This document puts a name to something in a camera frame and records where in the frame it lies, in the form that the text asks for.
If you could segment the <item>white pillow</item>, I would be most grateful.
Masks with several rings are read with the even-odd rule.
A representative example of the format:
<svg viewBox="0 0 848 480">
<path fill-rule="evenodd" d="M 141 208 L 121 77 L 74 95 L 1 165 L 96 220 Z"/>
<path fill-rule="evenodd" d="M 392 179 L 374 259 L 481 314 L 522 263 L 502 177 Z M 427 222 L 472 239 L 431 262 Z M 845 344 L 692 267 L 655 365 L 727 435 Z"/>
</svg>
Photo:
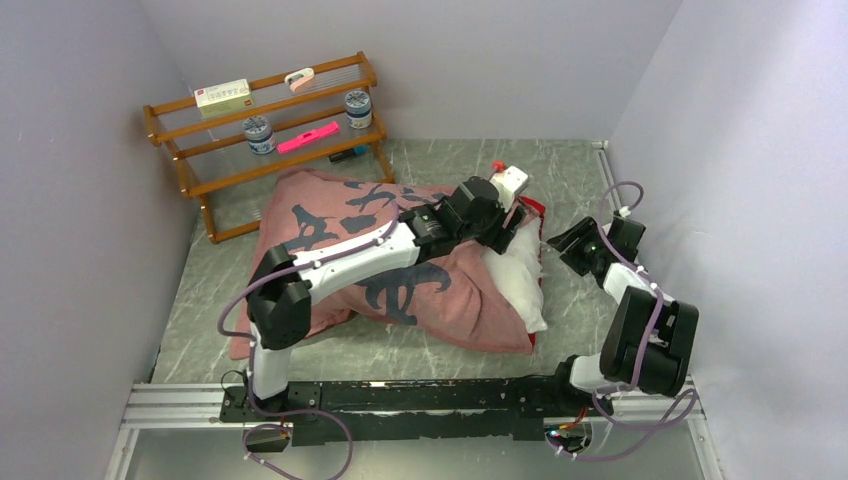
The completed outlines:
<svg viewBox="0 0 848 480">
<path fill-rule="evenodd" d="M 503 254 L 486 249 L 482 259 L 498 292 L 524 322 L 528 334 L 546 331 L 544 296 L 540 281 L 542 218 L 535 216 L 519 227 Z"/>
</svg>

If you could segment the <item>pink red patterned pillowcase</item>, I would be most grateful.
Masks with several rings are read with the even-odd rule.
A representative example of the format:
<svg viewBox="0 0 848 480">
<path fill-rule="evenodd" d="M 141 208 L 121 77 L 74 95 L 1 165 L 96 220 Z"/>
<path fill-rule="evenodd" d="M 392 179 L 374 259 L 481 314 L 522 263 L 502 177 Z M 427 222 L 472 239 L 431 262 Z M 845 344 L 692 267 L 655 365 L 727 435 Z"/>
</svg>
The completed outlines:
<svg viewBox="0 0 848 480">
<path fill-rule="evenodd" d="M 355 181 L 314 169 L 279 176 L 263 212 L 254 258 L 279 244 L 290 252 L 332 246 L 388 223 L 393 207 L 408 209 L 452 193 L 450 186 Z M 522 223 L 545 208 L 523 196 Z M 494 353 L 532 353 L 535 334 L 498 292 L 483 263 L 488 249 L 469 241 L 449 256 L 371 277 L 322 300 L 312 310 L 311 335 L 355 314 L 416 327 L 454 346 Z"/>
</svg>

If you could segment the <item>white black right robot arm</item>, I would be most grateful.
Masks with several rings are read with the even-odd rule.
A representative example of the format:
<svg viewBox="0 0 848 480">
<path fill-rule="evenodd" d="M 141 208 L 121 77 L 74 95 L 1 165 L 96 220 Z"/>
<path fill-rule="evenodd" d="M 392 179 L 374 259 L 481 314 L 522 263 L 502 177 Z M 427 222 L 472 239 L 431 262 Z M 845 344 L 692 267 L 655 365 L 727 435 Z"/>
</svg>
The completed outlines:
<svg viewBox="0 0 848 480">
<path fill-rule="evenodd" d="M 589 394 L 638 389 L 673 397 L 683 387 L 699 310 L 663 292 L 636 262 L 645 230 L 618 214 L 607 228 L 585 217 L 547 240 L 565 265 L 593 276 L 617 304 L 600 352 L 567 359 L 568 377 L 550 387 L 551 405 L 561 414 L 578 412 Z"/>
</svg>

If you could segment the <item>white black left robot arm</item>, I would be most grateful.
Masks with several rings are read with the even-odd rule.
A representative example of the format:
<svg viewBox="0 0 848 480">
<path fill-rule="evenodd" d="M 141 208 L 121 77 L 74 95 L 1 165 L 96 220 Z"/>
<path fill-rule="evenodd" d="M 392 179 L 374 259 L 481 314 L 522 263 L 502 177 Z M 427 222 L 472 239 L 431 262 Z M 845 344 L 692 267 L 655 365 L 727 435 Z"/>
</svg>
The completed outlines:
<svg viewBox="0 0 848 480">
<path fill-rule="evenodd" d="M 525 218 L 515 201 L 529 176 L 510 166 L 472 176 L 434 204 L 414 206 L 387 224 L 336 245 L 290 253 L 269 249 L 246 295 L 254 337 L 246 406 L 261 420 L 286 406 L 294 346 L 311 329 L 313 305 L 374 275 L 444 257 L 470 240 L 502 254 Z"/>
</svg>

